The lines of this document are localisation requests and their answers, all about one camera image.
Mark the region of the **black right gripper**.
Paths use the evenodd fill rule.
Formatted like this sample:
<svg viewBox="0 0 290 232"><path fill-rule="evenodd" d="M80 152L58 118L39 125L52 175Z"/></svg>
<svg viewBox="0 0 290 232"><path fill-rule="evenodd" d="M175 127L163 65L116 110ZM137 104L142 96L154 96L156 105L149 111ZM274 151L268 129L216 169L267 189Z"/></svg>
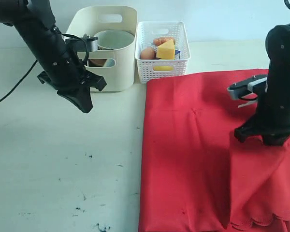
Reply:
<svg viewBox="0 0 290 232"><path fill-rule="evenodd" d="M282 146L290 138L290 80L268 80L252 87L257 98L255 114L234 130L243 143L249 137L261 136L268 146Z"/></svg>

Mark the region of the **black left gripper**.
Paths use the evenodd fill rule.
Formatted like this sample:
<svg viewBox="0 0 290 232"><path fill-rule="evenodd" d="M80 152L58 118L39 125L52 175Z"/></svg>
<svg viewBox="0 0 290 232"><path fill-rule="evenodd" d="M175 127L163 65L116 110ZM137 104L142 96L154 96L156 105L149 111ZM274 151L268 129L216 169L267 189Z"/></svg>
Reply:
<svg viewBox="0 0 290 232"><path fill-rule="evenodd" d="M93 109L90 88L101 91L106 87L103 76L86 70L76 53L65 43L42 43L36 46L36 59L44 73L38 75L57 94L83 113Z"/></svg>

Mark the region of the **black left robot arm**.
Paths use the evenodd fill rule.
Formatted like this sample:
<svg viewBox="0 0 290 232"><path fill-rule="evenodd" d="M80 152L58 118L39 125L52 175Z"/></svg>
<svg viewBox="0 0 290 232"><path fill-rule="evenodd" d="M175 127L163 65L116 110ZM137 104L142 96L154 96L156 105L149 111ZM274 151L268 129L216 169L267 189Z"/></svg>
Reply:
<svg viewBox="0 0 290 232"><path fill-rule="evenodd" d="M92 110L90 88L102 91L106 80L85 68L86 39L59 30L48 0L0 0L0 23L20 34L43 68L38 75L41 83L49 84L83 113Z"/></svg>

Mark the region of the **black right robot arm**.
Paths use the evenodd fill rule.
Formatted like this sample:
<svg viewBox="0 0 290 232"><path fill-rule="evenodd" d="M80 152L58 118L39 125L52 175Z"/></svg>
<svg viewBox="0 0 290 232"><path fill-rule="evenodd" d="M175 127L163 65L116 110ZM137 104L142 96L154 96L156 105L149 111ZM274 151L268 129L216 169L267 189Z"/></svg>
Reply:
<svg viewBox="0 0 290 232"><path fill-rule="evenodd" d="M290 138L290 24L271 29L265 47L270 59L268 73L253 75L227 89L233 100L257 103L255 114L234 130L234 136L242 143L261 136L265 145L282 146Z"/></svg>

